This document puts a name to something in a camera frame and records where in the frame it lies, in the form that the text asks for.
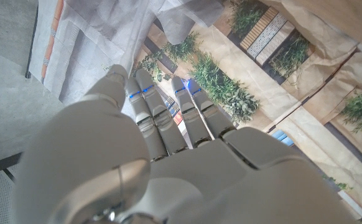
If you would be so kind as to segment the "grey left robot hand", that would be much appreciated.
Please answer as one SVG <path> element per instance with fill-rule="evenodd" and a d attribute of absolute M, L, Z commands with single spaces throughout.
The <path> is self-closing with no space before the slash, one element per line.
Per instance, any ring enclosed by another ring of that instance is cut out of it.
<path fill-rule="evenodd" d="M 355 222 L 300 154 L 235 128 L 194 81 L 172 84 L 192 148 L 149 74 L 113 65 L 23 152 L 12 222 Z"/>

